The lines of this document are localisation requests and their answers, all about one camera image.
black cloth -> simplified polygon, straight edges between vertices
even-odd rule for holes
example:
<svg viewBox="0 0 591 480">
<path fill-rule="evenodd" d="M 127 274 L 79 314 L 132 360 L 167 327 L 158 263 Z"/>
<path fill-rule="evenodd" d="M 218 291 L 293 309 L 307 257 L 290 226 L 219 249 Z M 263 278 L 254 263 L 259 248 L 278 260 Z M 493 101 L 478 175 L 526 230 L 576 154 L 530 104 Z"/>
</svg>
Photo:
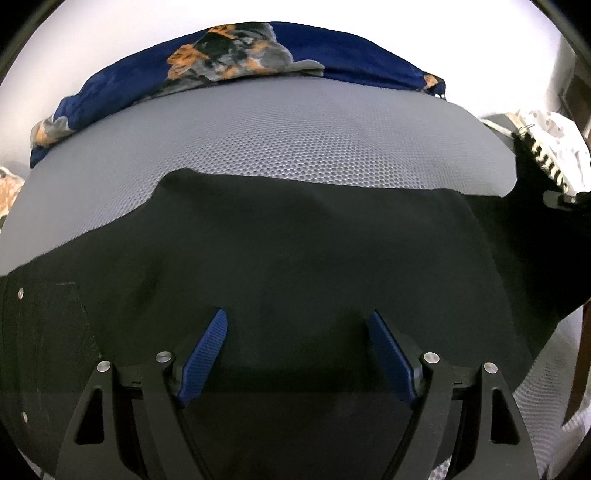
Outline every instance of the black cloth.
<svg viewBox="0 0 591 480">
<path fill-rule="evenodd" d="M 184 412 L 213 477 L 380 478 L 410 412 L 376 365 L 371 311 L 453 364 L 496 363 L 514 389 L 589 297 L 551 254 L 572 242 L 561 252 L 584 268 L 584 239 L 535 185 L 501 199 L 170 173 L 134 211 L 0 279 L 2 422 L 54 472 L 101 359 L 175 351 L 223 308 L 226 343 Z"/>
</svg>

blue gripper pad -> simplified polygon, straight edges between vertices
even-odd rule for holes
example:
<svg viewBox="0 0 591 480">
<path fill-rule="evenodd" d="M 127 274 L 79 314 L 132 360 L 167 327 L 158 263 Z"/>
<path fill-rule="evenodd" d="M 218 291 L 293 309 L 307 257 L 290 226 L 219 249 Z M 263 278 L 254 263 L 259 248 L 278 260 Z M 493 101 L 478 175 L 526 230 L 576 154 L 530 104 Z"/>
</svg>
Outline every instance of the blue gripper pad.
<svg viewBox="0 0 591 480">
<path fill-rule="evenodd" d="M 191 353 L 189 360 L 183 365 L 181 388 L 177 394 L 182 405 L 188 405 L 191 400 L 201 394 L 227 333 L 228 318 L 226 312 L 220 309 Z"/>
<path fill-rule="evenodd" d="M 368 329 L 374 352 L 390 386 L 400 400 L 412 405 L 418 398 L 413 369 L 378 312 L 370 315 Z"/>
</svg>

orange flower pattern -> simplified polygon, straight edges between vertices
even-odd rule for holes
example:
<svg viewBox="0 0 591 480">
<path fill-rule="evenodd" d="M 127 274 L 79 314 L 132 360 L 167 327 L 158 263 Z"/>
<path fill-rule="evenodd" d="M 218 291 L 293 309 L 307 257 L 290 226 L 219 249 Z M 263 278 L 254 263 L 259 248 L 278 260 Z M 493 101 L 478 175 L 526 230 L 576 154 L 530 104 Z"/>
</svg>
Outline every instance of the orange flower pattern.
<svg viewBox="0 0 591 480">
<path fill-rule="evenodd" d="M 245 76 L 295 72 L 322 76 L 324 72 L 315 60 L 294 61 L 277 42 L 273 27 L 264 22 L 210 28 L 197 42 L 176 50 L 167 63 L 171 67 L 166 81 L 140 101 Z"/>
</svg>

gray cushion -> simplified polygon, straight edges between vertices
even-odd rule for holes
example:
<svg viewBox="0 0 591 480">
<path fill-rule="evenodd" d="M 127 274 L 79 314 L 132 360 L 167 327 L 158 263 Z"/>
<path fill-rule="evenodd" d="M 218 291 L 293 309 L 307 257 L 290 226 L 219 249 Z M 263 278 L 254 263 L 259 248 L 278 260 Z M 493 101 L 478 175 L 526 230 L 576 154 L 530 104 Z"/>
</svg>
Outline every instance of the gray cushion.
<svg viewBox="0 0 591 480">
<path fill-rule="evenodd" d="M 239 80 L 133 106 L 54 148 L 2 229 L 0 274 L 124 215 L 182 167 L 497 195 L 515 183 L 511 151 L 444 100 L 312 77 Z"/>
</svg>

white fabric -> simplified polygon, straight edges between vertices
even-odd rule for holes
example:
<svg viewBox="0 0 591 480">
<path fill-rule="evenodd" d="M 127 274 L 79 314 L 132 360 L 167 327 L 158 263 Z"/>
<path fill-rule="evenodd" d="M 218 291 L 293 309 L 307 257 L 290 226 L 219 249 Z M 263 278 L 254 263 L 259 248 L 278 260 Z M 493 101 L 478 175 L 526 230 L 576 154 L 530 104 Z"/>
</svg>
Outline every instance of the white fabric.
<svg viewBox="0 0 591 480">
<path fill-rule="evenodd" d="M 555 478 L 568 464 L 575 450 L 591 429 L 591 375 L 587 378 L 587 388 L 580 408 L 562 427 L 558 445 L 548 468 L 548 478 Z"/>
<path fill-rule="evenodd" d="M 591 156 L 576 124 L 556 112 L 520 110 L 517 117 L 562 171 L 570 196 L 591 190 Z"/>
</svg>

